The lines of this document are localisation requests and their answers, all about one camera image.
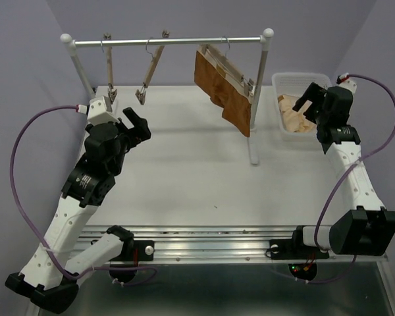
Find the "cream beige underwear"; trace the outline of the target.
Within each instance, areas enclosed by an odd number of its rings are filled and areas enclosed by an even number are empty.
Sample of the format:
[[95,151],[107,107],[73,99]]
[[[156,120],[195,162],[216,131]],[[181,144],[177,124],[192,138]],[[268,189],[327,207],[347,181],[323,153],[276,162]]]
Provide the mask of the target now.
[[298,100],[297,97],[283,94],[278,96],[277,100],[280,115],[287,132],[309,133],[316,129],[316,124],[308,121],[303,115],[311,104],[310,101],[307,101],[300,111],[295,112],[292,108]]

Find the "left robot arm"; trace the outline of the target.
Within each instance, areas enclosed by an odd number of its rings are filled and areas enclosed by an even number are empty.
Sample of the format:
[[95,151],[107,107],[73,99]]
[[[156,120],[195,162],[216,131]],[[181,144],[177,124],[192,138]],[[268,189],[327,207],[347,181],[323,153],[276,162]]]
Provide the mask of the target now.
[[106,271],[114,283],[130,286],[141,270],[139,261],[152,260],[146,248],[153,242],[135,241],[134,234],[119,226],[109,227],[88,249],[72,256],[78,237],[103,203],[121,173],[125,155],[151,137],[146,119],[127,107],[127,127],[111,109],[77,105],[88,118],[84,153],[69,174],[57,210],[39,246],[21,271],[10,274],[8,289],[28,298],[46,311],[65,312],[77,297],[81,284],[97,271]]

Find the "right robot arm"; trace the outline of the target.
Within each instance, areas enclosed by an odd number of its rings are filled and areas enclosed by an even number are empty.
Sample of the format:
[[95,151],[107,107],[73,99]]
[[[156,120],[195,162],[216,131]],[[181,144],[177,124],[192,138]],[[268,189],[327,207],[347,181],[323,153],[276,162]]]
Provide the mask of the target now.
[[340,193],[347,211],[332,225],[298,226],[290,239],[270,241],[266,256],[272,259],[326,259],[336,255],[384,255],[395,234],[395,211],[380,200],[367,174],[357,130],[348,124],[356,83],[350,79],[322,88],[312,82],[296,101],[299,111],[317,127],[317,140],[338,181],[330,193]]

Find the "beige clip hanger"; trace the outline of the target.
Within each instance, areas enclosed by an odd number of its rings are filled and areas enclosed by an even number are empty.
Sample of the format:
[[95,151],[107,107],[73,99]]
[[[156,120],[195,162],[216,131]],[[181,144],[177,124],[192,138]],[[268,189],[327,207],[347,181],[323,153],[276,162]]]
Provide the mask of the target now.
[[164,51],[165,46],[164,45],[159,45],[155,51],[149,51],[148,50],[148,45],[149,45],[149,41],[152,40],[153,38],[150,37],[147,40],[147,43],[145,45],[145,51],[151,55],[151,62],[147,68],[147,71],[145,73],[144,79],[142,81],[142,86],[140,89],[137,89],[135,92],[135,96],[139,102],[140,105],[145,105],[145,98],[146,98],[146,93],[147,93],[147,89],[151,83],[151,80],[153,78],[153,75],[155,73],[155,70],[157,68],[157,65],[161,59],[161,55]]

